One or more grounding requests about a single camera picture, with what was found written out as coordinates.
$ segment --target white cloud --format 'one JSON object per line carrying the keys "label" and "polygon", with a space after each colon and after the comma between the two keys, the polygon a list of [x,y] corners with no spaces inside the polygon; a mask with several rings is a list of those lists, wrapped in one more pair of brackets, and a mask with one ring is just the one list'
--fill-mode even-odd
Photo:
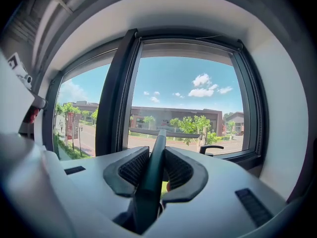
{"label": "white cloud", "polygon": [[183,95],[180,95],[180,93],[173,93],[173,95],[175,95],[175,96],[177,96],[177,97],[179,97],[179,98],[182,98],[182,99],[185,98]]}
{"label": "white cloud", "polygon": [[210,78],[206,73],[204,73],[204,74],[198,75],[193,81],[193,83],[194,83],[194,86],[197,87],[205,83],[210,83]]}
{"label": "white cloud", "polygon": [[213,90],[204,89],[204,88],[196,88],[190,91],[188,96],[195,96],[195,97],[204,97],[204,96],[211,96],[213,95]]}
{"label": "white cloud", "polygon": [[233,88],[231,86],[227,86],[225,88],[220,88],[217,90],[220,94],[225,94],[227,92],[230,92]]}
{"label": "white cloud", "polygon": [[87,93],[79,85],[73,83],[70,79],[60,86],[58,94],[58,102],[61,104],[65,102],[76,102],[76,101],[88,101]]}
{"label": "white cloud", "polygon": [[209,90],[214,90],[214,89],[216,89],[218,87],[218,85],[217,84],[215,84],[215,85],[212,85],[210,88],[208,88]]}
{"label": "white cloud", "polygon": [[155,103],[158,103],[158,102],[159,102],[159,100],[157,99],[157,97],[151,97],[150,100],[153,101],[153,102],[155,102]]}

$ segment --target road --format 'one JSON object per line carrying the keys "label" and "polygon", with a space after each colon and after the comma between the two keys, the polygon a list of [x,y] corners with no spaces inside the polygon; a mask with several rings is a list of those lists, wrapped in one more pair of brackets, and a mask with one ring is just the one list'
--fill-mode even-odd
{"label": "road", "polygon": [[[63,132],[60,132],[59,120],[63,121],[63,124],[64,124]],[[65,134],[64,120],[65,119],[62,116],[57,116],[56,128],[57,128],[57,131],[62,136],[64,136]],[[80,132],[81,149],[87,154],[91,156],[95,156],[96,155],[95,153],[96,129],[95,127],[90,125],[84,125],[82,123],[80,125],[83,126],[83,131]],[[128,138],[128,148],[133,148],[137,146],[149,146],[150,151],[152,151],[154,147],[154,143],[155,143],[155,139],[151,139],[151,138],[140,138],[135,136],[129,136]],[[212,149],[207,149],[206,153],[213,153],[214,155],[217,155],[217,154],[239,152],[242,149],[242,143],[243,143],[243,136],[234,136],[233,140],[216,143],[216,145],[223,146],[224,147],[223,150],[212,148]],[[74,145],[79,148],[79,139],[74,139]],[[167,141],[166,145],[196,152],[196,144],[190,144],[188,146],[182,141]]]}

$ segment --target red sign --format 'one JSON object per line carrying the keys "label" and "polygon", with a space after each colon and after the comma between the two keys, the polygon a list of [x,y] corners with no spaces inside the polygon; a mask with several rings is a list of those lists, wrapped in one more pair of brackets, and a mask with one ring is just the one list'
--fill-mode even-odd
{"label": "red sign", "polygon": [[68,112],[66,117],[66,136],[67,139],[72,139],[74,124],[74,113]]}

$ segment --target black window frame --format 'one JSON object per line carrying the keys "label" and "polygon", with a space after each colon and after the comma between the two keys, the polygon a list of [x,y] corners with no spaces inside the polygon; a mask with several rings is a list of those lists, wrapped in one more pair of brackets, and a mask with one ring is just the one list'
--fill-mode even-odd
{"label": "black window frame", "polygon": [[[74,70],[77,65],[98,56],[97,53],[101,53],[101,50],[103,52],[105,49],[109,50],[113,43],[116,45],[116,53],[105,79],[97,117],[96,156],[125,149],[127,147],[125,142],[128,139],[133,91],[144,42],[150,40],[159,42],[166,39],[200,42],[232,53],[233,67],[235,70],[239,70],[236,71],[236,74],[240,90],[245,91],[245,96],[248,98],[248,106],[244,105],[243,108],[244,112],[248,109],[247,112],[250,114],[250,120],[244,119],[244,127],[250,126],[250,130],[244,131],[245,136],[250,137],[249,147],[247,150],[236,153],[215,155],[214,158],[238,163],[246,169],[260,165],[264,160],[268,140],[268,112],[264,88],[255,63],[240,40],[196,29],[151,29],[141,32],[137,29],[131,29],[119,41],[116,40],[95,48],[63,69],[52,81],[48,92],[47,99],[51,104],[47,109],[48,113],[44,116],[46,122],[43,128],[43,139],[45,133],[50,132],[51,135],[51,137],[45,136],[44,142],[47,149],[53,149],[53,126],[47,125],[48,123],[53,124],[54,107],[63,76],[70,70]],[[47,142],[52,144],[51,148],[47,146]]]}
{"label": "black window frame", "polygon": [[[54,143],[53,143],[53,133],[54,133],[54,113],[55,113],[55,106],[58,99],[58,93],[60,87],[63,82],[74,78],[75,76],[79,75],[78,70],[82,68],[82,66],[90,65],[91,63],[95,63],[96,60],[99,60],[102,57],[108,56],[113,52],[116,52],[118,49],[122,38],[115,39],[111,42],[102,44],[96,48],[91,49],[90,51],[86,52],[79,58],[71,61],[67,66],[65,66],[62,70],[60,70],[55,78],[50,82],[46,100],[48,101],[48,106],[43,112],[43,119],[42,119],[42,139],[43,145],[45,145],[48,151],[54,151]],[[84,73],[94,68],[85,69],[81,71]]]}

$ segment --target brown building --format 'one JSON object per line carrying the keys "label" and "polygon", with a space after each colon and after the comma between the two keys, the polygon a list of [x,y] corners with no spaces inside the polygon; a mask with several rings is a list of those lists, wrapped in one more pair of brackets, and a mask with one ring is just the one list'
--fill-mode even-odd
{"label": "brown building", "polygon": [[166,129],[174,131],[174,127],[169,124],[173,118],[183,120],[184,117],[205,116],[211,121],[211,131],[214,130],[217,136],[222,136],[222,111],[217,110],[191,110],[191,109],[168,109],[168,108],[149,108],[149,107],[132,107],[130,121],[132,128],[148,129],[149,125],[144,122],[144,117],[153,116],[155,118],[154,124],[151,124],[150,129]]}
{"label": "brown building", "polygon": [[78,108],[80,111],[87,110],[89,115],[86,117],[86,121],[92,122],[91,115],[98,108],[99,103],[87,102],[87,101],[77,101],[77,102],[68,102],[73,105],[73,107]]}

